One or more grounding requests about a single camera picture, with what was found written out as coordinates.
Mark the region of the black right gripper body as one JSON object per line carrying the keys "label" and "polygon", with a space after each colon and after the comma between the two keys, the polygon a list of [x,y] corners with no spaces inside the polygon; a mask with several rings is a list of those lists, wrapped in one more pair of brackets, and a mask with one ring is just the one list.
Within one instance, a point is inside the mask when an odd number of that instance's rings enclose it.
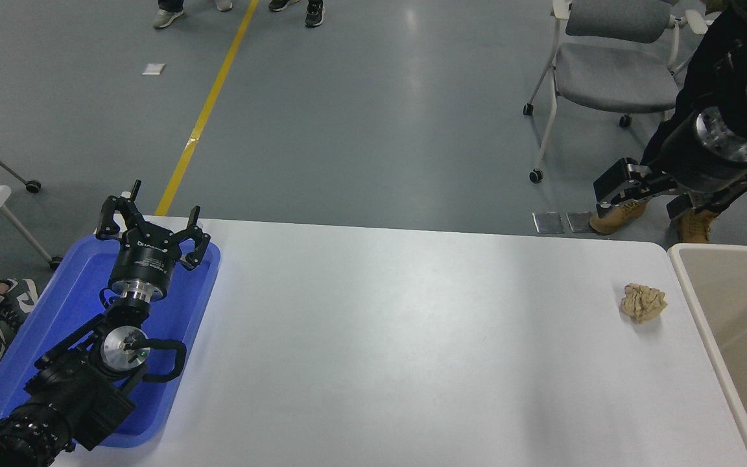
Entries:
{"label": "black right gripper body", "polygon": [[720,192],[747,175],[747,137],[732,130],[720,112],[691,112],[649,166],[670,174],[682,189]]}

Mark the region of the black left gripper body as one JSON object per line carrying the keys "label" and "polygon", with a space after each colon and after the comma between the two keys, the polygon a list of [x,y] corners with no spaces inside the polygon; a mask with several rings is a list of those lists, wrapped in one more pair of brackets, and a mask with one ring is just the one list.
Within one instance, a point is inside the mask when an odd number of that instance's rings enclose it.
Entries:
{"label": "black left gripper body", "polygon": [[109,278],[112,289],[139,280],[155,289],[168,289],[179,258],[179,248],[164,243],[172,235],[166,228],[133,228],[121,236],[121,250]]}

